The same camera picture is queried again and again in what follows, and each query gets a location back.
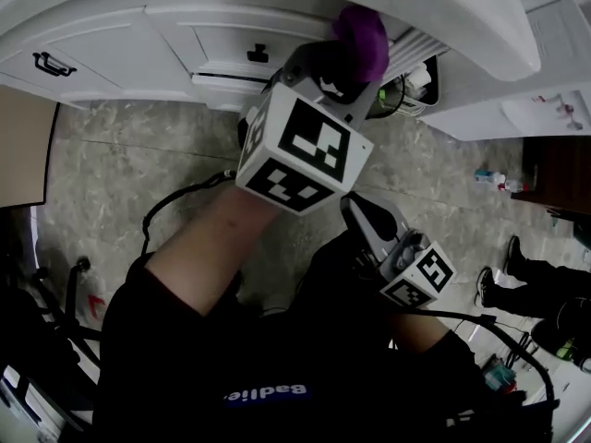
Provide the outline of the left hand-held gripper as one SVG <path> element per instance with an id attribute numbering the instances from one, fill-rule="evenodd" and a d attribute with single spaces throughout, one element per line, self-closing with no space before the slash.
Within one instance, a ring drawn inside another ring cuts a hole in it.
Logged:
<path id="1" fill-rule="evenodd" d="M 376 82 L 343 89 L 342 69 L 341 42 L 295 49 L 241 113 L 238 187 L 298 216 L 352 189 L 373 150 L 358 129 Z"/>

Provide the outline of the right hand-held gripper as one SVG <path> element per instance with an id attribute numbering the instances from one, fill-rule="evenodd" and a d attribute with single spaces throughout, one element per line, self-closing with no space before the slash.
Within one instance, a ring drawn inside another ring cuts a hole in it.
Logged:
<path id="1" fill-rule="evenodd" d="M 341 198 L 349 231 L 376 260 L 373 290 L 401 308 L 420 308 L 436 301 L 456 276 L 441 246 L 415 228 L 385 198 L 352 191 Z"/>

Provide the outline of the purple cloth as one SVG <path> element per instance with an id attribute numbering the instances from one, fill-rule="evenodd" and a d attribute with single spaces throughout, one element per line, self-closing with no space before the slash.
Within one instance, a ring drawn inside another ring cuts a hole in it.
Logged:
<path id="1" fill-rule="evenodd" d="M 382 80 L 389 65 L 389 39 L 380 13 L 364 6 L 347 6 L 332 25 L 359 83 Z"/>

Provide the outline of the white drawer with round knob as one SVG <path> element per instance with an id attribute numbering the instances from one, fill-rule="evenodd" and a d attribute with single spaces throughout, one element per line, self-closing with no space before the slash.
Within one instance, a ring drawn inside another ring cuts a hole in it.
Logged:
<path id="1" fill-rule="evenodd" d="M 255 101 L 267 86 L 262 78 L 193 74 L 197 100 L 212 110 L 240 112 Z"/>

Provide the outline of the person's right forearm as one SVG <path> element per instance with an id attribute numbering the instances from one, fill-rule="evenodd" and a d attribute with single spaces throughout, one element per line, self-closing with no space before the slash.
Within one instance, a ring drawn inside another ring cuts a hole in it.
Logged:
<path id="1" fill-rule="evenodd" d="M 396 347 L 413 354 L 425 353 L 450 331 L 436 317 L 422 315 L 391 313 L 387 323 Z"/>

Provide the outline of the person's left forearm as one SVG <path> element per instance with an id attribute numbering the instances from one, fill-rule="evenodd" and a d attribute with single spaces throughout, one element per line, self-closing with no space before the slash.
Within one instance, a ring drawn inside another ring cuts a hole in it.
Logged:
<path id="1" fill-rule="evenodd" d="M 146 268 L 205 317 L 280 212 L 266 200 L 231 186 L 160 247 Z"/>

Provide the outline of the white crumpled tissue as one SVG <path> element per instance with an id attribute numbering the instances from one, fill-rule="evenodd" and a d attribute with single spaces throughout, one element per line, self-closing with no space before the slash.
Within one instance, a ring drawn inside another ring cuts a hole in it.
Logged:
<path id="1" fill-rule="evenodd" d="M 405 78 L 406 84 L 413 90 L 424 88 L 431 82 L 431 75 L 428 72 L 427 65 L 420 63 L 415 66 Z"/>

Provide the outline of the white vanity cabinet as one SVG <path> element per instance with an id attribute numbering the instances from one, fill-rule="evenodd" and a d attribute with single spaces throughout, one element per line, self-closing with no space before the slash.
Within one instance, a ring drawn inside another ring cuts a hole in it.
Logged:
<path id="1" fill-rule="evenodd" d="M 351 4 L 354 3 L 344 0 L 73 0 L 28 19 L 12 30 L 0 34 L 0 39 L 5 36 L 20 34 L 31 35 L 34 30 L 41 26 L 59 26 L 86 17 L 137 7 L 143 8 L 145 12 L 145 8 L 148 6 L 260 6 L 297 12 L 317 18 L 325 18 L 332 23 L 338 18 L 341 10 Z M 384 75 L 385 81 L 397 78 L 418 64 L 426 61 L 431 56 L 442 54 L 446 51 L 445 44 L 397 18 L 384 16 L 380 13 L 380 19 L 388 32 L 389 38 L 390 61 Z M 191 81 L 193 74 L 188 72 L 188 75 L 195 91 L 195 87 Z M 199 102 L 197 95 L 195 100 L 188 102 Z"/>

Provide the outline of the white trash bin black liner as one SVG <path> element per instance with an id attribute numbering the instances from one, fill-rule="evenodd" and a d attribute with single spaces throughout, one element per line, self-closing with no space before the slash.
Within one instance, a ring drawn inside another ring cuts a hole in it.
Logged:
<path id="1" fill-rule="evenodd" d="M 431 82 L 424 88 L 413 90 L 406 82 L 406 93 L 399 112 L 406 116 L 419 116 L 424 110 L 435 106 L 440 99 L 439 58 L 434 55 L 424 61 L 431 75 Z"/>

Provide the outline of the person's black shirt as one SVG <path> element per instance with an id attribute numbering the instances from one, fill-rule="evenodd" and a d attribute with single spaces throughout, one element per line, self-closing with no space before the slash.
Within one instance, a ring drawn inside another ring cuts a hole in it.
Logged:
<path id="1" fill-rule="evenodd" d="M 448 332 L 424 353 L 390 347 L 343 233 L 312 258 L 283 313 L 237 302 L 201 316 L 142 261 L 103 322 L 97 443 L 433 441 L 514 437 L 521 399 L 497 395 Z"/>

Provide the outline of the dark brown wooden cabinet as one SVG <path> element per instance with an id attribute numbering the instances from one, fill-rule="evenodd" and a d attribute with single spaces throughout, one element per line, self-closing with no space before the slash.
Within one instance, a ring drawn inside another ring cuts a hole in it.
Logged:
<path id="1" fill-rule="evenodd" d="M 525 138 L 522 173 L 513 199 L 591 216 L 591 136 Z"/>

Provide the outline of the teal box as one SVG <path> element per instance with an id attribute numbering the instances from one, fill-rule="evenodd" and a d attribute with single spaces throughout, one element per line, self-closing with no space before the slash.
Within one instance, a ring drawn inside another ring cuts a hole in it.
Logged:
<path id="1" fill-rule="evenodd" d="M 482 366 L 487 385 L 495 392 L 506 395 L 516 389 L 516 373 L 493 354 Z"/>

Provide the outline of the white appliance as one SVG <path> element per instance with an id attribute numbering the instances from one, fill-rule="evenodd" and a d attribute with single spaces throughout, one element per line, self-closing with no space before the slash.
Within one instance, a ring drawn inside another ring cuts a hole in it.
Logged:
<path id="1" fill-rule="evenodd" d="M 591 109 L 591 25 L 573 0 L 557 0 L 528 12 L 541 68 L 514 82 L 499 81 L 449 52 L 439 60 L 440 99 L 418 117 L 463 141 L 525 138 L 503 114 L 501 103 L 550 91 L 581 90 Z"/>

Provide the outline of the beige wooden panel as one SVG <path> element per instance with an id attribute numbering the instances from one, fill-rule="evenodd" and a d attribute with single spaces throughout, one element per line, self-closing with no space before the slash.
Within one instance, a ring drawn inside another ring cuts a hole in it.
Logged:
<path id="1" fill-rule="evenodd" d="M 0 209 L 45 201 L 57 103 L 0 86 Z"/>

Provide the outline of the black chair frame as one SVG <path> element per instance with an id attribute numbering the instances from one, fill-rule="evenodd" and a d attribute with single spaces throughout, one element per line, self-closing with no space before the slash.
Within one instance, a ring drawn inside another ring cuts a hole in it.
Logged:
<path id="1" fill-rule="evenodd" d="M 70 269 L 65 302 L 61 305 L 44 281 L 47 268 L 28 277 L 29 285 L 41 297 L 18 286 L 26 277 L 19 269 L 0 286 L 0 400 L 7 401 L 2 386 L 12 394 L 25 414 L 38 424 L 42 418 L 26 402 L 35 389 L 65 421 L 62 431 L 71 441 L 85 441 L 92 424 L 79 416 L 94 410 L 97 384 L 80 367 L 83 357 L 96 367 L 99 355 L 89 346 L 100 342 L 101 333 L 84 327 L 76 317 L 79 277 L 90 269 L 87 257 L 80 257 Z"/>

